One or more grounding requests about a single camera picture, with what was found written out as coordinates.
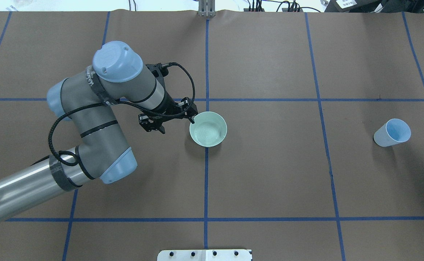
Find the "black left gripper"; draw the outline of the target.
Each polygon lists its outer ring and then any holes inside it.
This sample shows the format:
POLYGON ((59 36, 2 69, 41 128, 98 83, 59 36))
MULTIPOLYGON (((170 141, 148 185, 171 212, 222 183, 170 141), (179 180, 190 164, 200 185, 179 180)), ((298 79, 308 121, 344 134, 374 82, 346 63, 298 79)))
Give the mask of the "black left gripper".
POLYGON ((144 111, 138 115, 139 125, 146 131, 159 131, 165 134, 164 122, 172 119, 188 119, 191 124, 195 124, 195 116, 198 114, 194 99, 183 98, 180 102, 175 102, 169 94, 166 94, 158 107, 144 111))

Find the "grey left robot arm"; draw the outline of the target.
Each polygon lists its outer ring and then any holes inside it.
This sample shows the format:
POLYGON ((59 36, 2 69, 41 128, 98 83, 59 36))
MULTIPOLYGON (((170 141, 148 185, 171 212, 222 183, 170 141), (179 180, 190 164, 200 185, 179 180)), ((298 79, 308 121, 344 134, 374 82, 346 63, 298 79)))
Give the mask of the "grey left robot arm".
POLYGON ((148 65, 113 40, 42 100, 0 100, 0 223, 93 180, 115 182, 135 171, 117 105, 134 109, 142 133, 160 134, 167 120, 193 120, 195 98, 184 66, 148 65))

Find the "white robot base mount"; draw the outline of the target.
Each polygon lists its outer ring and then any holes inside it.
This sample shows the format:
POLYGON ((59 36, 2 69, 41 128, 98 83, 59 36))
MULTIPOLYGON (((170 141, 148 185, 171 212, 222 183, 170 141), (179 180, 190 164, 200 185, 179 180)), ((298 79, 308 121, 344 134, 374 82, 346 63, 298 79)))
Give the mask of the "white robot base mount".
POLYGON ((248 249, 185 249, 162 250, 158 261, 252 261, 252 251, 248 249))

